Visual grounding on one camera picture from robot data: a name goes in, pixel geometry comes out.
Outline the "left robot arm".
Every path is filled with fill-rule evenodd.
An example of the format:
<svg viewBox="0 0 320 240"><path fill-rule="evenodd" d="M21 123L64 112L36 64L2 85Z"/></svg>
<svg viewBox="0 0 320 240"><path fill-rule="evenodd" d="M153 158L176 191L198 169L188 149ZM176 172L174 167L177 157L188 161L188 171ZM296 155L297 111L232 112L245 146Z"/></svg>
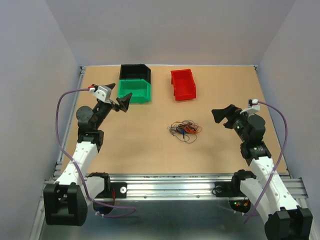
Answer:
<svg viewBox="0 0 320 240"><path fill-rule="evenodd" d="M116 205L116 190L108 173L93 172L86 176L91 162L101 150L104 132L99 129L110 111L127 112L132 93L111 100L115 83L95 85L79 92L92 93L97 103L94 108L81 106L75 113L77 119L77 143L72 155L63 147L61 152L69 159L63 173L54 183L43 189L45 222L52 226L82 226L88 215L88 207L102 206L95 214L111 218Z"/></svg>

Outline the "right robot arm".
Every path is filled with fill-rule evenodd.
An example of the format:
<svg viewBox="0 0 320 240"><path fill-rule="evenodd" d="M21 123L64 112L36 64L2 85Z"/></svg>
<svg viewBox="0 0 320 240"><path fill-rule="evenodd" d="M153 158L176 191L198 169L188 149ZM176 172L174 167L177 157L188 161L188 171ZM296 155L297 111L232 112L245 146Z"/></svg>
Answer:
<svg viewBox="0 0 320 240"><path fill-rule="evenodd" d="M246 109L231 104L211 111L216 123L226 119L224 127L237 133L241 155L251 168L238 170L230 182L216 182L213 192L217 197L246 197L251 205L247 216L259 214L267 239L307 240L313 215L292 197L277 172L279 164L263 141L266 122L257 114L260 105L261 101L250 99Z"/></svg>

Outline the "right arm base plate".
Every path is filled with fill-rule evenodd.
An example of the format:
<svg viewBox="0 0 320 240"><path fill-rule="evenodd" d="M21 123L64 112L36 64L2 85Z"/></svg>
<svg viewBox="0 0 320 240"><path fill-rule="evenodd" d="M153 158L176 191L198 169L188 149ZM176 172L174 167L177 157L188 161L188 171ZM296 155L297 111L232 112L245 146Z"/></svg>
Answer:
<svg viewBox="0 0 320 240"><path fill-rule="evenodd" d="M231 181L214 182L212 194L218 198L235 198L246 196L240 191L240 187L234 185Z"/></svg>

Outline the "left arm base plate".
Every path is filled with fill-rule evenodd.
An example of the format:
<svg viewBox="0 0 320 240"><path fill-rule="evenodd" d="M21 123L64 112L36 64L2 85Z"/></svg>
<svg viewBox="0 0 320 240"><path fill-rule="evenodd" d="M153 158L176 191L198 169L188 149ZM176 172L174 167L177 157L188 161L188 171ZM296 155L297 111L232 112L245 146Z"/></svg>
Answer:
<svg viewBox="0 0 320 240"><path fill-rule="evenodd" d="M98 183L87 184L89 196L93 199L112 199L115 193L116 199L127 198L127 183L112 182L110 185L100 181Z"/></svg>

